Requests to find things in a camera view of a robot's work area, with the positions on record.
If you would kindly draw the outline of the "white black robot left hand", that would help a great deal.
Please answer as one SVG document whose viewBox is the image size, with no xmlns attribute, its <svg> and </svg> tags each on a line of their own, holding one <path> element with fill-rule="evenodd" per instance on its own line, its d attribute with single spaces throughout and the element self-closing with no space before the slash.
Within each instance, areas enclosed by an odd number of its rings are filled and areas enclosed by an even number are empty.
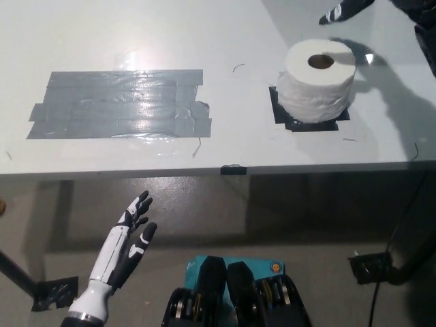
<svg viewBox="0 0 436 327">
<path fill-rule="evenodd" d="M 112 291 L 124 285 L 157 229 L 157 224 L 144 215 L 152 201 L 148 191 L 144 191 L 123 211 L 99 252 L 89 277 L 91 281 L 109 285 Z"/>
</svg>

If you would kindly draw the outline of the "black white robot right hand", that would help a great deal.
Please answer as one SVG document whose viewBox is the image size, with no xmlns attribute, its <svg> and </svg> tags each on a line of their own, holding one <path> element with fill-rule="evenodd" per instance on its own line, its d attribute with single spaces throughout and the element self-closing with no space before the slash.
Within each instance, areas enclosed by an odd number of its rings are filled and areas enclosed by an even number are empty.
<svg viewBox="0 0 436 327">
<path fill-rule="evenodd" d="M 333 9 L 326 12 L 319 19 L 318 24 L 330 25 L 335 22 L 343 22 L 359 14 L 373 3 L 374 0 L 343 0 Z"/>
</svg>

